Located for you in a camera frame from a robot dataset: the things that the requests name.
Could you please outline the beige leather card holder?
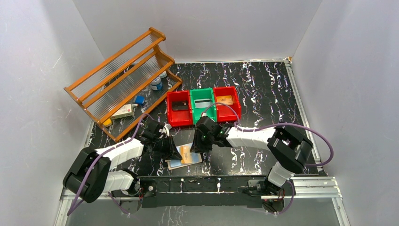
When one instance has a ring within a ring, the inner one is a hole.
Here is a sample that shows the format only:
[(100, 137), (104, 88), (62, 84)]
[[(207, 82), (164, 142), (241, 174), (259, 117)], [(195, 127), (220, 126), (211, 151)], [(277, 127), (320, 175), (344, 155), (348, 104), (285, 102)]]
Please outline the beige leather card holder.
[(200, 153), (191, 152), (192, 143), (177, 146), (177, 152), (182, 156), (182, 160), (166, 160), (168, 163), (168, 169), (174, 170), (185, 166), (203, 162)]

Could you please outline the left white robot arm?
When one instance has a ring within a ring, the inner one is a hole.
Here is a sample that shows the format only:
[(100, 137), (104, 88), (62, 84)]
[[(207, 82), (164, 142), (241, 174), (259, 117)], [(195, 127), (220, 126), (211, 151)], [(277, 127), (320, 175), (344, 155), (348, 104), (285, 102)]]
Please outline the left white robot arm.
[(147, 151), (159, 152), (165, 160), (182, 160), (169, 133), (171, 128), (158, 121), (146, 120), (144, 131), (106, 148), (83, 148), (63, 179), (64, 188), (87, 203), (102, 193), (122, 190), (129, 196), (141, 192), (139, 176), (128, 169), (112, 169)]

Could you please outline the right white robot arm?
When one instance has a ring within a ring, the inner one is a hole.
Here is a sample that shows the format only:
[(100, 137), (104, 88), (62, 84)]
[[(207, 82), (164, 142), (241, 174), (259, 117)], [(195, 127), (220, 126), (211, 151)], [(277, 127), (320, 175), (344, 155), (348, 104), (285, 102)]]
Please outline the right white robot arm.
[(301, 173), (311, 155), (313, 143), (287, 123), (265, 129), (244, 128), (236, 124), (218, 124), (202, 116), (195, 124), (192, 153), (207, 153), (212, 146), (252, 147), (269, 150), (277, 162), (264, 181), (250, 180), (244, 193), (251, 196), (277, 195), (284, 184)]

